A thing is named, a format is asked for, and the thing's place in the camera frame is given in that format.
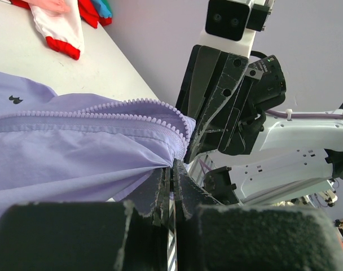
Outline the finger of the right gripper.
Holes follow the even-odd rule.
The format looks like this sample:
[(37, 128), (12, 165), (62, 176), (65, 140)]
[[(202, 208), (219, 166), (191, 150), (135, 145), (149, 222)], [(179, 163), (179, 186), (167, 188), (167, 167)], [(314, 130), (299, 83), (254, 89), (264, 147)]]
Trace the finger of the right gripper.
[(188, 151), (184, 158), (186, 163), (193, 161), (200, 153), (205, 152), (203, 147), (207, 127), (229, 102), (238, 88), (247, 69), (249, 59), (240, 55), (229, 53), (221, 54), (218, 66), (212, 77), (211, 93), (206, 105), (206, 114), (210, 116), (207, 124), (196, 122), (195, 130), (190, 138)]
[(206, 114), (206, 105), (221, 54), (221, 50), (195, 45), (188, 60), (176, 108), (185, 116), (195, 119), (198, 124), (207, 124), (210, 118)]

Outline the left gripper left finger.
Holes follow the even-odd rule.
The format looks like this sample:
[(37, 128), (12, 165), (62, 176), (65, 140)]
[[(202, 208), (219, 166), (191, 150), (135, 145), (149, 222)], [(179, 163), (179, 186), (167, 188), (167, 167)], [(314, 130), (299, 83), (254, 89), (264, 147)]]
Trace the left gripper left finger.
[(170, 168), (120, 202), (26, 203), (0, 218), (0, 270), (167, 270)]

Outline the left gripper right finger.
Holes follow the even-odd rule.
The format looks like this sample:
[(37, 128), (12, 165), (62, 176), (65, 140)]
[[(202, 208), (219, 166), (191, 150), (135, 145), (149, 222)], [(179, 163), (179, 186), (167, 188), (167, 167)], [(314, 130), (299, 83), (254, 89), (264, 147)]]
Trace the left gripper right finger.
[(343, 270), (327, 215), (296, 206), (225, 206), (173, 164), (178, 270)]

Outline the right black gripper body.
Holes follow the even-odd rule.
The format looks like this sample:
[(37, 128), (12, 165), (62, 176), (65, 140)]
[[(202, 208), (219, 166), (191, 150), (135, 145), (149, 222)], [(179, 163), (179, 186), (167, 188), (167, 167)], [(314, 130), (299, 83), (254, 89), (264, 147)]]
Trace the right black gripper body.
[(243, 130), (253, 129), (253, 124), (259, 111), (251, 104), (248, 97), (252, 87), (262, 78), (263, 73), (253, 69), (248, 62), (244, 76), (229, 102), (221, 109), (209, 124), (205, 134), (203, 147), (205, 152), (213, 151), (228, 153), (232, 148), (232, 139), (244, 146)]

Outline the lavender zip jacket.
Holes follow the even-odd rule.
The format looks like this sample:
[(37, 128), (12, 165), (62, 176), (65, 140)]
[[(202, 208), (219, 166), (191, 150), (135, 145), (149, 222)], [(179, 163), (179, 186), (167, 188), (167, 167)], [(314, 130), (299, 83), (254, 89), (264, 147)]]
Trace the lavender zip jacket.
[(195, 126), (159, 100), (57, 95), (0, 72), (0, 217), (24, 202), (120, 201), (182, 160)]

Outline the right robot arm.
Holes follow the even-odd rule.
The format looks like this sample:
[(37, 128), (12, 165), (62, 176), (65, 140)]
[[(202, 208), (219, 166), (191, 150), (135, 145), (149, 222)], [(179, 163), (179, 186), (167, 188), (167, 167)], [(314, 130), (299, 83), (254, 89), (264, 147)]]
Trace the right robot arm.
[(330, 190), (343, 180), (343, 104), (334, 111), (284, 112), (287, 84), (276, 56), (257, 58), (193, 47), (177, 108), (196, 120), (185, 162), (279, 149), (285, 154), (206, 175), (205, 189), (224, 204), (273, 204)]

